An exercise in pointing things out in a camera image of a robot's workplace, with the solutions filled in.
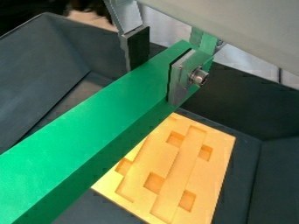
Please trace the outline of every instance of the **yellow foam insert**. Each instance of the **yellow foam insert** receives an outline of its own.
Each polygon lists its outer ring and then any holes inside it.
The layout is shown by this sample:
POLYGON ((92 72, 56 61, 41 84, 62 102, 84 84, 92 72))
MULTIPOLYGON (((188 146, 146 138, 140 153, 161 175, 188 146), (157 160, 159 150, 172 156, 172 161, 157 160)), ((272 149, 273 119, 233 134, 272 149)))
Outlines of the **yellow foam insert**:
POLYGON ((211 224, 233 143, 171 114, 92 189, 148 223, 211 224))

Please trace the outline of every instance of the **green beam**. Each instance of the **green beam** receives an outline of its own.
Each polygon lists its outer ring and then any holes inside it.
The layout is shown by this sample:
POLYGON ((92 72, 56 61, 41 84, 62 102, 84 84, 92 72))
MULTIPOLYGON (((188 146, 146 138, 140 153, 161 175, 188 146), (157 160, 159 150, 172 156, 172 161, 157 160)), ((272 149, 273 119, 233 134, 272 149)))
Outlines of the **green beam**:
POLYGON ((188 48, 173 45, 2 154, 0 223, 52 222, 175 111, 168 68, 188 48))

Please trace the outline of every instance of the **rectangular cutout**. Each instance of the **rectangular cutout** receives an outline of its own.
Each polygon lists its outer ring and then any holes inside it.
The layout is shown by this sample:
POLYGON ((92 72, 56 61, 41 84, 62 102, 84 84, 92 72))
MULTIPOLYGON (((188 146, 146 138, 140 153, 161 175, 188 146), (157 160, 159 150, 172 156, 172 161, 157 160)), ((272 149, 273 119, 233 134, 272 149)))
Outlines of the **rectangular cutout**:
POLYGON ((211 160, 211 153, 212 153, 212 148, 207 146, 205 144, 200 147, 200 154, 199 157, 208 161, 211 160))
POLYGON ((181 195, 181 201, 180 201, 179 207, 189 212, 192 210, 195 199, 196 199, 196 195, 189 191, 184 191, 181 195))
POLYGON ((164 178, 161 178, 159 175, 151 172, 144 182, 144 188, 151 192, 159 194, 163 185, 164 185, 164 178))
POLYGON ((184 136, 179 134, 177 132, 172 131, 165 142, 171 144, 172 146, 180 148, 183 145, 183 139, 184 139, 184 136))
POLYGON ((132 162, 126 158, 122 158, 116 166, 116 172, 125 176, 130 166, 132 162))

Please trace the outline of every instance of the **white panel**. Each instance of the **white panel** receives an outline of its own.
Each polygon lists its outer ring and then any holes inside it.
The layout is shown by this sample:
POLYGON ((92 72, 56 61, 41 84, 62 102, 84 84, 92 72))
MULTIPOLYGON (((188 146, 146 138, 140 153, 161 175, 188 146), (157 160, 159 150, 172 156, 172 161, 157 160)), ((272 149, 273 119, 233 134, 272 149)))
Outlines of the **white panel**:
POLYGON ((283 71, 281 83, 289 88, 299 89, 299 77, 283 71))
POLYGON ((277 82, 277 67, 239 50, 232 45, 223 46, 220 51, 215 54, 213 61, 227 67, 233 67, 245 73, 277 82))
POLYGON ((136 0, 299 75, 297 0, 136 0))

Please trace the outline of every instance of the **bolt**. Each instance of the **bolt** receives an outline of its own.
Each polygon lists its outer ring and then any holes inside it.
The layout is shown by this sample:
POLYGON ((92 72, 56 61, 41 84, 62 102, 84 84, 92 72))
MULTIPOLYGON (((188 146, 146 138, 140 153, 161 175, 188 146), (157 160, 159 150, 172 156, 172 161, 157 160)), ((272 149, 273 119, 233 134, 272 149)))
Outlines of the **bolt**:
POLYGON ((195 68, 195 70, 189 74, 191 84, 201 87, 208 79, 208 75, 209 74, 201 70, 201 67, 195 68))

